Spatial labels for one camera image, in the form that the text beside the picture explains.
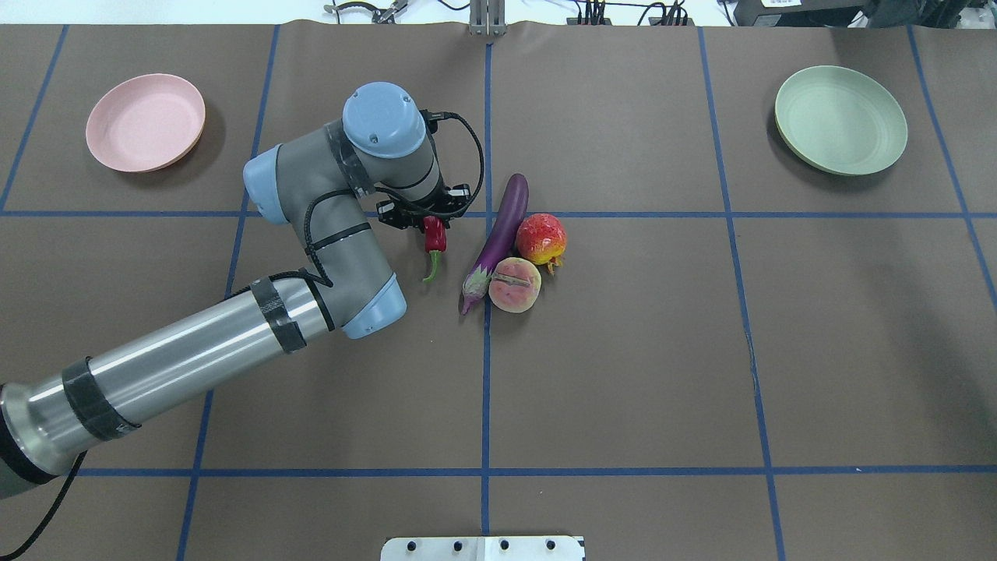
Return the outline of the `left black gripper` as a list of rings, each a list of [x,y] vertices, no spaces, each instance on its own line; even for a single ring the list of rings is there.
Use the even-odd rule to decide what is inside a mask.
[[[376,213],[378,220],[391,228],[424,228],[424,217],[437,217],[447,228],[450,220],[460,219],[471,206],[468,184],[438,185],[419,201],[404,199],[399,189],[378,187],[376,191],[388,196],[377,203]]]

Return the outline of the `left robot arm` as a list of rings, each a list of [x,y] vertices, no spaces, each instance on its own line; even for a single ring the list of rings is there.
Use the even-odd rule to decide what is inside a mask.
[[[338,120],[253,157],[243,170],[249,198],[263,219],[294,228],[308,265],[257,278],[38,386],[4,384],[2,498],[52,482],[90,448],[324,333],[359,340],[401,319],[408,305],[361,199],[384,194],[377,218],[393,228],[463,216],[477,189],[446,184],[433,139],[451,118],[460,115],[374,82],[345,100]]]

